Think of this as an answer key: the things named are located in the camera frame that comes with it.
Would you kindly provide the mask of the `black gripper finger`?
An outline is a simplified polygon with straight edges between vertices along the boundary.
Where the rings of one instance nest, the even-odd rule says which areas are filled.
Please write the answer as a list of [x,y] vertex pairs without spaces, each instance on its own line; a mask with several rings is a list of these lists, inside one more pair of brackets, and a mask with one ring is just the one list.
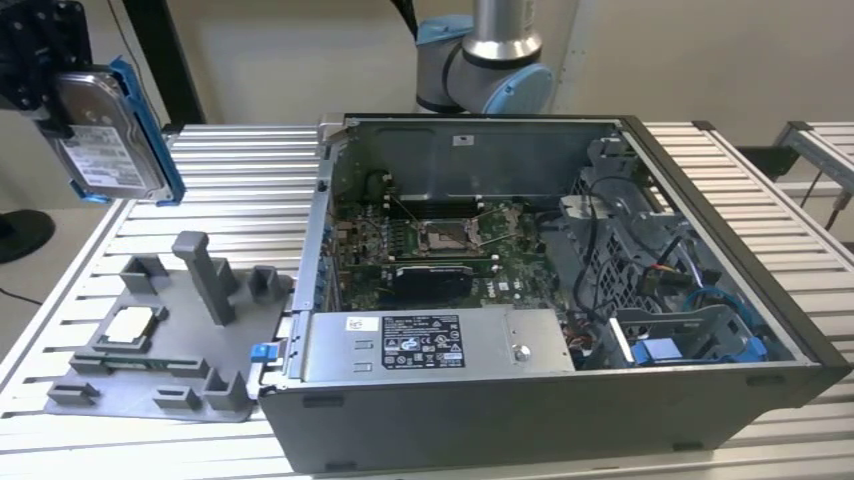
[[40,107],[29,112],[29,120],[48,140],[64,140],[74,136],[68,114],[62,108]]

